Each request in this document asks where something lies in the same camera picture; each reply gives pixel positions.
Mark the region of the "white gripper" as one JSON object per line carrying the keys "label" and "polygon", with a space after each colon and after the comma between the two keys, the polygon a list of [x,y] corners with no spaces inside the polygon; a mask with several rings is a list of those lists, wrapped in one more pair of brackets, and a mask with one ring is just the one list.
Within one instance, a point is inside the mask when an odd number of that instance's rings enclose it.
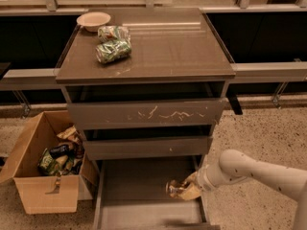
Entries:
{"label": "white gripper", "polygon": [[186,187],[180,187],[177,191],[177,196],[183,200],[193,200],[201,196],[201,191],[211,192],[216,189],[213,183],[209,180],[208,166],[204,166],[198,169],[197,172],[191,173],[185,178]]}

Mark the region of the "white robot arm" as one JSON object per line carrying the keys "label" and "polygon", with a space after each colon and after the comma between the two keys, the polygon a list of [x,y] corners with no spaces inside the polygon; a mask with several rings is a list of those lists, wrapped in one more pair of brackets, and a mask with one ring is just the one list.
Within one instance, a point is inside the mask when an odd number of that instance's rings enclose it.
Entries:
{"label": "white robot arm", "polygon": [[254,179],[297,202],[293,230],[307,230],[307,172],[255,160],[236,150],[223,151],[216,162],[199,168],[179,186],[176,196],[191,200],[202,192]]}

